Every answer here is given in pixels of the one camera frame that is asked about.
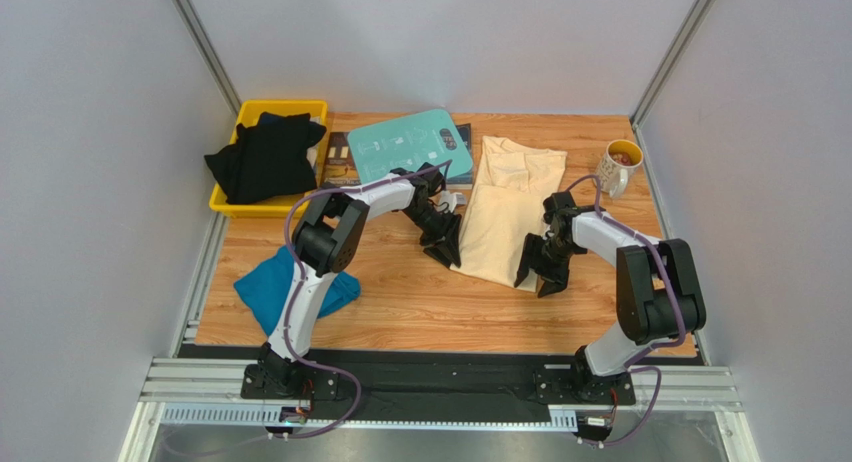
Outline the cream t-shirt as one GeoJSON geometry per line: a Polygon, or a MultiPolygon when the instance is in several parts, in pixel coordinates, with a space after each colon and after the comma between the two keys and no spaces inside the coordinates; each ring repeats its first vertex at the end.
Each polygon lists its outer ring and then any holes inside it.
{"type": "Polygon", "coordinates": [[[529,275],[516,282],[525,238],[545,231],[543,201],[560,188],[568,154],[484,136],[471,197],[462,217],[463,275],[533,292],[529,275]]]}

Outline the blue t-shirt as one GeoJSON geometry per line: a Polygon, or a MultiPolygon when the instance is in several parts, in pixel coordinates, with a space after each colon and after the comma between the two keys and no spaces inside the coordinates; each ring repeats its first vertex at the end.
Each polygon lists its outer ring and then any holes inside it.
{"type": "MultiPolygon", "coordinates": [[[[263,261],[233,284],[238,296],[251,310],[267,336],[275,330],[285,308],[294,268],[291,254],[282,246],[274,257],[263,261]]],[[[326,293],[318,317],[334,314],[360,295],[360,282],[349,273],[341,272],[326,293]]]]}

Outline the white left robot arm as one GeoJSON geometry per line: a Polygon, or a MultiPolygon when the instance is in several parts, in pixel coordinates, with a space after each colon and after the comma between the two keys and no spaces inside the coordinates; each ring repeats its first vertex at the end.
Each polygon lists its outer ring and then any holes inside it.
{"type": "Polygon", "coordinates": [[[445,189],[440,169],[425,164],[417,172],[398,168],[359,186],[325,185],[303,199],[307,208],[285,245],[294,262],[293,286],[275,330],[262,346],[262,375],[288,392],[307,377],[304,356],[323,299],[354,259],[373,218],[403,213],[422,231],[419,244],[426,255],[447,268],[461,265],[462,216],[453,206],[443,208],[432,201],[445,189]]]}

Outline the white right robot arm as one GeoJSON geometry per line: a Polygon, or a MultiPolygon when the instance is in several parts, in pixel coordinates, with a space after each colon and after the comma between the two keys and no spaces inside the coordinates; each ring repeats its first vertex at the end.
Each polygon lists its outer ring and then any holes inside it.
{"type": "Polygon", "coordinates": [[[583,374],[620,375],[658,347],[678,346],[703,328],[707,311],[692,251],[682,239],[659,240],[606,212],[561,209],[548,235],[525,237],[517,282],[538,275],[541,297],[567,288],[570,259],[593,252],[616,270],[616,321],[577,353],[583,374]]]}

